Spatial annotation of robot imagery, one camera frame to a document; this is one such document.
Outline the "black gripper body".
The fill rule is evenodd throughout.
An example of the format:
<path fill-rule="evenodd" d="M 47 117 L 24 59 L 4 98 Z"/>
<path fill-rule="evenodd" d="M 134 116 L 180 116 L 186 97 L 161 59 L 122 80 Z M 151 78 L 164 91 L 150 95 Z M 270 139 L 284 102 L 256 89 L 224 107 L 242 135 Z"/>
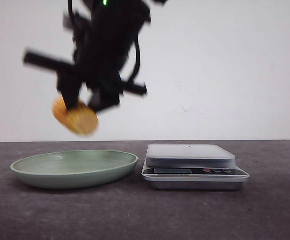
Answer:
<path fill-rule="evenodd" d="M 63 25 L 72 30 L 75 43 L 73 62 L 31 50 L 25 51 L 23 62 L 76 75 L 81 84 L 118 85 L 120 94 L 144 95 L 146 86 L 134 79 L 140 67 L 139 32 L 147 20 L 146 14 L 95 14 L 92 19 L 66 14 Z"/>

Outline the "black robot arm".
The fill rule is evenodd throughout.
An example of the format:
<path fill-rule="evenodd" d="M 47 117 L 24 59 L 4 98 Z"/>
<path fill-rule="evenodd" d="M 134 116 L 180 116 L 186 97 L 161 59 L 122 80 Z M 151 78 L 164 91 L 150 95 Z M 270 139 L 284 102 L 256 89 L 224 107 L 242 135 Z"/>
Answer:
<path fill-rule="evenodd" d="M 134 79 L 140 69 L 139 32 L 151 21 L 149 7 L 141 0 L 84 3 L 90 18 L 74 12 L 72 2 L 67 2 L 64 23 L 73 31 L 72 63 L 32 50 L 25 51 L 23 62 L 56 72 L 56 89 L 68 111 L 78 106 L 83 83 L 92 91 L 88 107 L 94 112 L 118 105 L 124 91 L 146 94 L 146 86 L 135 84 Z"/>

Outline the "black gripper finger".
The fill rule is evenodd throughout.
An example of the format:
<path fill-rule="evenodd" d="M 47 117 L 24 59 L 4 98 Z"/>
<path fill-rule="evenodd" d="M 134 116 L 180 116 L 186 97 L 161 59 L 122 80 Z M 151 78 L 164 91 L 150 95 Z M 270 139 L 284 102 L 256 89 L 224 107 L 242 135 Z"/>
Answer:
<path fill-rule="evenodd" d="M 61 93 L 67 110 L 77 107 L 80 88 L 81 81 L 76 75 L 64 72 L 57 73 L 56 89 Z"/>
<path fill-rule="evenodd" d="M 88 83 L 87 87 L 92 91 L 88 107 L 94 112 L 99 112 L 120 104 L 119 94 L 121 93 L 121 87 L 118 85 L 96 85 Z"/>

